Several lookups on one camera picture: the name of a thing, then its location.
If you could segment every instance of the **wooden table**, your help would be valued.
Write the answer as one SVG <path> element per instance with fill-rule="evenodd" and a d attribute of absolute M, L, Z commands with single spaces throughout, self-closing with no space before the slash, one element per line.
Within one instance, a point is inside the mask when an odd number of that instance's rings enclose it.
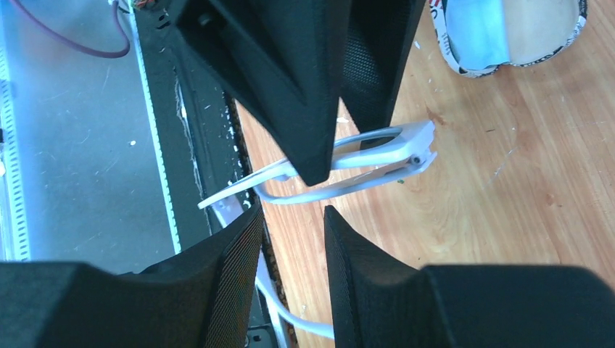
<path fill-rule="evenodd" d="M 290 310 L 331 322 L 323 208 L 334 205 L 397 259 L 426 263 L 584 265 L 615 286 L 615 7 L 590 3 L 570 49 L 527 68 L 471 80 L 442 58 L 427 8 L 392 124 L 433 120 L 435 163 L 404 183 L 313 204 L 265 204 Z M 282 155 L 241 109 L 254 169 Z M 344 108 L 340 117 L 350 119 Z M 357 133 L 338 123 L 337 135 Z M 356 173 L 332 173 L 337 181 Z M 271 186 L 296 194 L 299 181 Z M 303 331 L 301 347 L 333 342 Z"/>

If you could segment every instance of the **wooden surface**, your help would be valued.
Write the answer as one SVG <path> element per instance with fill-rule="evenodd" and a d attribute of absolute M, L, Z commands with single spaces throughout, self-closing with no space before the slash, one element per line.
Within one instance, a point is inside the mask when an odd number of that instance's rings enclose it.
<path fill-rule="evenodd" d="M 610 0 L 591 1 L 585 30 L 564 53 L 471 80 L 444 62 L 425 10 L 416 34 L 420 49 L 411 50 L 392 124 L 433 120 L 439 156 L 404 184 L 314 204 L 265 204 L 290 310 L 331 322 L 327 204 L 415 268 L 441 262 L 584 265 L 615 286 L 613 18 Z M 269 135 L 241 113 L 253 168 L 279 159 Z M 350 119 L 343 109 L 340 116 Z M 338 123 L 337 133 L 356 129 Z M 299 181 L 271 188 L 275 194 L 304 189 Z M 333 346 L 311 333 L 297 336 L 301 347 Z"/>

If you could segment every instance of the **gray surface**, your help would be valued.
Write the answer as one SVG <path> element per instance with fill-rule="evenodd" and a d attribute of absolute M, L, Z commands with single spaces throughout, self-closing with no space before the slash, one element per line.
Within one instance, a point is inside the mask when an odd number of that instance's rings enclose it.
<path fill-rule="evenodd" d="M 104 0 L 23 3 L 76 41 L 121 47 Z M 47 38 L 8 1 L 0 6 L 31 259 L 121 273 L 172 256 L 135 50 L 89 57 Z"/>

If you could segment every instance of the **black and white patterned trim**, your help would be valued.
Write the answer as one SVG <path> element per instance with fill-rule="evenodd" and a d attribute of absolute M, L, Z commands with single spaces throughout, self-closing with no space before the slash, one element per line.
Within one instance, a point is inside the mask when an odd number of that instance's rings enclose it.
<path fill-rule="evenodd" d="M 495 73 L 499 65 L 488 67 L 483 70 L 465 70 L 457 62 L 457 59 L 453 55 L 453 52 L 450 48 L 450 40 L 448 38 L 448 33 L 446 30 L 446 19 L 445 19 L 445 9 L 446 9 L 446 1 L 447 0 L 429 0 L 429 10 L 432 15 L 432 20 L 434 22 L 434 27 L 436 28 L 436 37 L 438 40 L 438 46 L 440 47 L 440 51 L 442 52 L 442 56 L 444 57 L 446 63 L 450 66 L 453 71 L 458 73 L 459 75 L 466 76 L 467 78 L 481 78 L 484 76 L 491 75 Z M 565 48 L 572 45 L 572 43 L 579 37 L 585 23 L 587 22 L 587 0 L 578 0 L 579 1 L 579 20 L 577 21 L 577 25 L 574 27 L 572 34 L 569 36 L 566 43 L 557 48 L 553 53 L 548 54 L 536 61 L 526 63 L 526 64 L 512 64 L 517 67 L 528 67 L 531 65 L 535 65 L 538 63 L 542 63 L 545 60 L 549 60 L 553 58 L 558 53 L 562 52 Z"/>

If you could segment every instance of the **black plastic part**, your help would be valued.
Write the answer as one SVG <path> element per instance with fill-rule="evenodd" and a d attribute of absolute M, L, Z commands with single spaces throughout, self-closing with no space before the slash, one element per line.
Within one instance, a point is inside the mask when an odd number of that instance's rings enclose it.
<path fill-rule="evenodd" d="M 336 347 L 612 347 L 615 295 L 589 270 L 415 270 L 325 208 Z"/>
<path fill-rule="evenodd" d="M 361 131 L 390 123 L 422 4 L 165 0 L 152 16 L 180 33 L 163 35 L 191 48 L 312 186 L 329 177 L 340 97 Z"/>
<path fill-rule="evenodd" d="M 263 211 L 139 274 L 0 263 L 0 347 L 245 345 Z"/>

